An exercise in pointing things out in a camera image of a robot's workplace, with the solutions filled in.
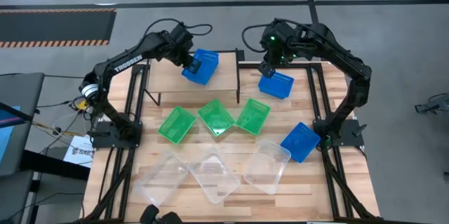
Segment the wooden tabletop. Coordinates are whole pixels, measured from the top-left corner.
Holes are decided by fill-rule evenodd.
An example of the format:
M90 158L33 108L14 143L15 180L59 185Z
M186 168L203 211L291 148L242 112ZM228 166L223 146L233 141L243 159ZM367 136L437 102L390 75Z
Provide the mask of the wooden tabletop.
M237 90L236 53L219 53L218 61L217 69L208 84L203 86L182 76L183 69L171 61L152 60L147 89L150 93Z
M344 75L332 65L323 63L323 70L330 104L334 110L345 97L347 85ZM279 70L279 72L295 78L290 97L285 100L279 100L259 92L257 84L260 73L257 69L240 70L241 102L239 105L235 102L235 93L222 91L209 91L201 95L196 92L167 93L162 95L160 107L145 97L142 112L144 135L135 154L125 221L138 221L145 207L150 204L142 195L133 191L133 182L148 172L157 162L160 153L165 150L174 152L182 161L188 163L200 157L209 147L216 147L225 163L240 177L244 164L251 158L260 140L267 139L280 143L298 122L302 121L311 126L314 111L306 71L289 69ZM109 99L118 111L124 109L129 76L130 71L128 70L114 77L112 82ZM319 102L322 104L318 77L315 76L314 79L320 98ZM176 105L198 116L198 109L213 98L218 98L235 119L249 98L269 105L272 110L259 136L253 136L233 127L224 137L215 138L201 119L196 120L188 135L179 145L172 144L157 133L160 125ZM378 214L365 158L354 147L341 147L340 149L349 187L371 213ZM86 213L91 212L97 204L108 153L108 149L98 150L95 153L84 198ZM105 188L109 187L112 167L113 162L109 165ZM344 215L341 192L337 185L335 188L340 214ZM118 214L119 198L116 197L113 216ZM298 164L292 159L288 162L275 195L267 195L241 179L241 186L237 190L222 202L212 204L193 175L189 174L173 196L159 209L161 214L174 211L183 221L332 220L321 153L316 150L302 164Z

